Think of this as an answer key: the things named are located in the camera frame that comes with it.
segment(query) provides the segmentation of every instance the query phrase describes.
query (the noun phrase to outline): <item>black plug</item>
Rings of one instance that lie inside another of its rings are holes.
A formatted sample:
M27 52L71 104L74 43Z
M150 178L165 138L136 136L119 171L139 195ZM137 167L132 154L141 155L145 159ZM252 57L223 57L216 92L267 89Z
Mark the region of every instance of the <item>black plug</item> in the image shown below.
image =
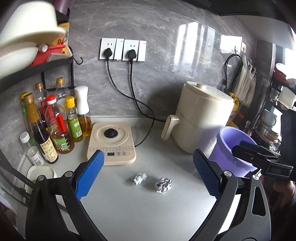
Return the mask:
M128 58L133 61L135 57L137 57L136 51L134 49L130 50L128 52Z
M104 51L104 55L107 59L107 61L109 60L110 56L112 55L112 50L110 48L107 48L105 51Z

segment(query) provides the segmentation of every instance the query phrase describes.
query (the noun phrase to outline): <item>cream-colored air fryer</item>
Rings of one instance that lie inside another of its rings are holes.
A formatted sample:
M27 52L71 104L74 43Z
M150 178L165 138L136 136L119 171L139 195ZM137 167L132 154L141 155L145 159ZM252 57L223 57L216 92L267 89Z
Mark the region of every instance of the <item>cream-colored air fryer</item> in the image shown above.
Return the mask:
M161 138L167 140L172 133L184 151L193 153L199 148L209 157L233 105L233 99L220 90L188 81L183 85L176 114L168 116Z

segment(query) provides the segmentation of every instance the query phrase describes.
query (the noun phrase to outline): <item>white spray bottle top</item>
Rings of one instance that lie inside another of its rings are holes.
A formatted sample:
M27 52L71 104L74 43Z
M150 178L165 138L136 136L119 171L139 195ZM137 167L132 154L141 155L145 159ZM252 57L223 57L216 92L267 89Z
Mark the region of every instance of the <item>white spray bottle top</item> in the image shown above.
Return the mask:
M77 110L79 115L85 115L89 112L89 105L87 103L87 93L89 88L85 85L74 88Z

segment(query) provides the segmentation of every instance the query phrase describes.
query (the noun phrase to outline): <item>beige label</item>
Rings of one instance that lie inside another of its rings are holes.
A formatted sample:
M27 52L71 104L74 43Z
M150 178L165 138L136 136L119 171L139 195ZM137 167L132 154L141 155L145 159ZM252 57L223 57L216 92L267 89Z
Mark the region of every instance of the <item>beige label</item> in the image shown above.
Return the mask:
M54 148L50 137L48 137L48 140L45 143L41 144L41 147L45 155L47 155L49 162L54 162L57 158L57 151Z

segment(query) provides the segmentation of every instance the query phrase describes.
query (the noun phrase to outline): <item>white mug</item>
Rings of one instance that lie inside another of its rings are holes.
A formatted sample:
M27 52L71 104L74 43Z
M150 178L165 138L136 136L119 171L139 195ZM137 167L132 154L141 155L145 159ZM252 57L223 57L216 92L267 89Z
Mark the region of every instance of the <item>white mug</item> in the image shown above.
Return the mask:
M274 126L276 124L277 116L272 112L265 109L262 113L261 120L268 126Z

